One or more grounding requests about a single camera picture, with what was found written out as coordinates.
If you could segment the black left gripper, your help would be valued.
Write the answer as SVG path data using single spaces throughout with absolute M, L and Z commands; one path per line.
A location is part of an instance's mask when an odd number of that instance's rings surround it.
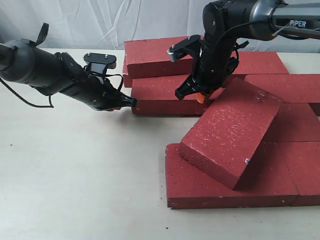
M 96 111 L 119 111 L 124 107 L 135 108 L 137 99 L 121 92 L 124 80 L 118 87 L 110 81 L 111 74 L 98 77 L 85 72 L 74 58 L 67 52 L 58 54 L 62 68 L 61 83 L 58 92 L 77 100 Z

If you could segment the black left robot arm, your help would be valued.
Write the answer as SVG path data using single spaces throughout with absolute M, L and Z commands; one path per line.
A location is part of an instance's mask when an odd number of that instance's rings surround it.
M 15 96 L 8 82 L 28 85 L 50 101 L 60 93 L 96 111 L 134 108 L 137 100 L 121 91 L 123 82 L 114 87 L 109 69 L 117 66 L 115 55 L 89 52 L 81 66 L 67 52 L 50 53 L 40 49 L 48 35 L 49 24 L 43 23 L 36 41 L 22 38 L 0 45 L 0 81 Z

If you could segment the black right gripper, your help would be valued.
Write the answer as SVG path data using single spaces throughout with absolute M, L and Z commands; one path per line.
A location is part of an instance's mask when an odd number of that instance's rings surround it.
M 197 102 L 204 104 L 207 99 L 205 94 L 220 88 L 238 67 L 237 46 L 235 39 L 224 39 L 219 43 L 202 40 L 201 54 L 195 69 L 175 90 L 175 96 L 183 100 L 186 96 L 196 94 Z

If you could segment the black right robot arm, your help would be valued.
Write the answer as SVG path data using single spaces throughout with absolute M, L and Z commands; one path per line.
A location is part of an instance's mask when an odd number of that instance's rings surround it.
M 203 103 L 222 87 L 239 65 L 239 49 L 249 40 L 271 41 L 278 36 L 289 40 L 320 38 L 319 3 L 288 4 L 283 0 L 216 0 L 202 12 L 203 36 L 191 35 L 167 51 L 176 62 L 193 58 L 187 79 L 175 90 L 182 100 L 198 94 Z

